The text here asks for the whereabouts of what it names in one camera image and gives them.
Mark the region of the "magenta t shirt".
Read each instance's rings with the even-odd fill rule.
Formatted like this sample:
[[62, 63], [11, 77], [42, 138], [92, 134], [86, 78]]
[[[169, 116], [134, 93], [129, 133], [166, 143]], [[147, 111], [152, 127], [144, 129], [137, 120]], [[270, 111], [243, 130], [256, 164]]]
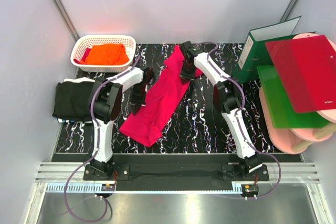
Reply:
[[143, 144], [152, 146], [160, 139], [162, 131], [179, 105], [190, 83], [183, 83], [180, 77], [184, 57], [179, 46], [165, 62], [165, 69], [159, 80], [147, 92], [145, 107], [137, 114], [130, 114], [120, 127], [125, 136]]

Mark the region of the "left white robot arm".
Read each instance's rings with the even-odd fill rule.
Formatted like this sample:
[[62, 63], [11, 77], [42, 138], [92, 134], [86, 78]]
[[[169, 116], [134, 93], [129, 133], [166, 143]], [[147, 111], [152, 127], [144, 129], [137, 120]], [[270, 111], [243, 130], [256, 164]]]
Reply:
[[94, 129], [94, 151], [85, 164], [84, 180], [110, 180], [117, 176], [114, 170], [112, 132], [119, 116], [122, 96], [131, 91], [129, 105], [136, 115], [145, 106], [146, 88], [155, 80], [151, 67], [131, 66], [109, 78], [98, 78], [91, 90], [89, 109]]

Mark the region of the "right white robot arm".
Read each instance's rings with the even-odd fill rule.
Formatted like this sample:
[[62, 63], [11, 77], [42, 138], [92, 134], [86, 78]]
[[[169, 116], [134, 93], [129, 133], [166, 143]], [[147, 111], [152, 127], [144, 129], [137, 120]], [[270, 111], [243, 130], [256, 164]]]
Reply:
[[213, 85], [213, 106], [225, 119], [239, 158], [238, 172], [232, 176], [239, 175], [244, 180], [252, 179], [263, 164], [243, 120], [245, 95], [240, 84], [222, 70], [210, 57], [211, 53], [206, 52], [203, 47], [186, 41], [180, 44], [180, 50], [184, 58], [180, 72], [181, 81], [186, 83], [195, 80], [196, 71], [200, 70]]

